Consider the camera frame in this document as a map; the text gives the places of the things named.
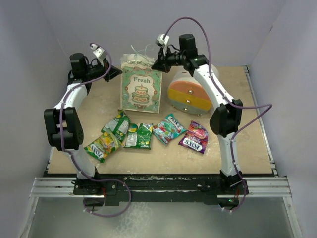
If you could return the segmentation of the green cake paper bag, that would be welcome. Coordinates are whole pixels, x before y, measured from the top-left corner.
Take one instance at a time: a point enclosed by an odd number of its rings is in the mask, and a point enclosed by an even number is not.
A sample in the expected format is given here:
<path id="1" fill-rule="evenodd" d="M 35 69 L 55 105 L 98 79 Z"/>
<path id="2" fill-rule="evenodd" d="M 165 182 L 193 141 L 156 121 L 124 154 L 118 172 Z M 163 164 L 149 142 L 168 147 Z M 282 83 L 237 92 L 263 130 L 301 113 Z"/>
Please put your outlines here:
<path id="1" fill-rule="evenodd" d="M 147 53 L 153 49 L 148 44 L 142 50 L 121 57 L 120 107 L 127 111 L 158 114 L 160 111 L 162 72 L 153 70 L 155 59 Z"/>

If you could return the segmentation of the teal mint blossom Fox's packet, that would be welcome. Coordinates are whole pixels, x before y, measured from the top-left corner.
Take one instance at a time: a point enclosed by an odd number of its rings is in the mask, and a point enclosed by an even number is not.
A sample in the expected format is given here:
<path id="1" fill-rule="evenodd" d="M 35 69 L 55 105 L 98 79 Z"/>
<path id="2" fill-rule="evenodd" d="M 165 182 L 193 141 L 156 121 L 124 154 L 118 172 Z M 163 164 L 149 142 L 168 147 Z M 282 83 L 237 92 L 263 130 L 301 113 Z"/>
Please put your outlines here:
<path id="1" fill-rule="evenodd" d="M 168 114 L 162 121 L 153 126 L 153 134 L 164 145 L 167 145 L 185 131 L 185 127 L 175 118 L 174 114 Z"/>

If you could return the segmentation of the green spring tea Fox's packet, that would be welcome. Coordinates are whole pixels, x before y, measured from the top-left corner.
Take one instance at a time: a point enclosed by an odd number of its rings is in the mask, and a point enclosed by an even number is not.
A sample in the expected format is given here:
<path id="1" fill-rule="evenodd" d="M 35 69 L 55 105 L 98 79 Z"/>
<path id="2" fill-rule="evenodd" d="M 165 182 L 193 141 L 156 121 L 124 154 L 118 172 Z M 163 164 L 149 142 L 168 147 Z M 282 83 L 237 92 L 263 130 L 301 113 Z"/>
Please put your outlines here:
<path id="1" fill-rule="evenodd" d="M 115 135 L 111 131 L 106 130 L 97 139 L 84 147 L 84 150 L 88 155 L 103 163 L 111 153 L 118 150 L 121 146 L 122 143 Z"/>

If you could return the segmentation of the purple Fox's berries packet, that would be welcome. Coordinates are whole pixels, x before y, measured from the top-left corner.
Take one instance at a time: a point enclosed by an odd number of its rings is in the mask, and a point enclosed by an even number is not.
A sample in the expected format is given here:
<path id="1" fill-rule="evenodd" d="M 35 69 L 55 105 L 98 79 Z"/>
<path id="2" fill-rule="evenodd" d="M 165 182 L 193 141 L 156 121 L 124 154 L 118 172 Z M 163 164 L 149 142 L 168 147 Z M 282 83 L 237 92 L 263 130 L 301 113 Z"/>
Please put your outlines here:
<path id="1" fill-rule="evenodd" d="M 208 131 L 202 125 L 192 120 L 184 137 L 179 141 L 178 145 L 204 154 L 208 140 Z"/>

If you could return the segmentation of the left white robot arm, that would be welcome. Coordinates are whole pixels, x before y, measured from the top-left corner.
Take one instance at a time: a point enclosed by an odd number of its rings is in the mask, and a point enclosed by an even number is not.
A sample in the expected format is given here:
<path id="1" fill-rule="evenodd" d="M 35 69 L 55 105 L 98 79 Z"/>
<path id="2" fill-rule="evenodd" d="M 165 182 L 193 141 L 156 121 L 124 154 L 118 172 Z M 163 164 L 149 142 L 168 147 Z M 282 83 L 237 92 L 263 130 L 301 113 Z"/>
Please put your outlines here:
<path id="1" fill-rule="evenodd" d="M 95 50 L 94 54 L 96 64 L 83 53 L 73 53 L 69 57 L 71 70 L 67 75 L 66 92 L 54 108 L 44 111 L 49 144 L 69 157 L 76 170 L 76 179 L 72 181 L 74 190 L 83 194 L 99 193 L 102 182 L 83 148 L 84 131 L 77 109 L 88 96 L 93 82 L 100 79 L 108 82 L 122 73 L 112 66 L 106 52 Z"/>

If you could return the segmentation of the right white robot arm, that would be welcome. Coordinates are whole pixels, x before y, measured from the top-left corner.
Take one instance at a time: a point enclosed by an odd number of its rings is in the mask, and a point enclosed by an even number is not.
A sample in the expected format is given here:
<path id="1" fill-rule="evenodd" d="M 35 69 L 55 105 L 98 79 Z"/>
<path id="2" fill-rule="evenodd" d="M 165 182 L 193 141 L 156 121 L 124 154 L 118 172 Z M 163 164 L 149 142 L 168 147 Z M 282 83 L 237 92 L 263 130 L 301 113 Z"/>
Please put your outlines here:
<path id="1" fill-rule="evenodd" d="M 182 66 L 202 86 L 214 109 L 210 127 L 217 135 L 220 146 L 220 188 L 226 194 L 232 194 L 238 186 L 247 192 L 247 183 L 236 159 L 235 136 L 241 122 L 242 101 L 235 100 L 225 92 L 218 78 L 214 76 L 207 57 L 198 54 L 192 34 L 179 36 L 180 49 L 174 53 L 168 48 L 168 41 L 166 34 L 157 37 L 156 44 L 160 50 L 152 69 L 168 73 L 173 66 Z"/>

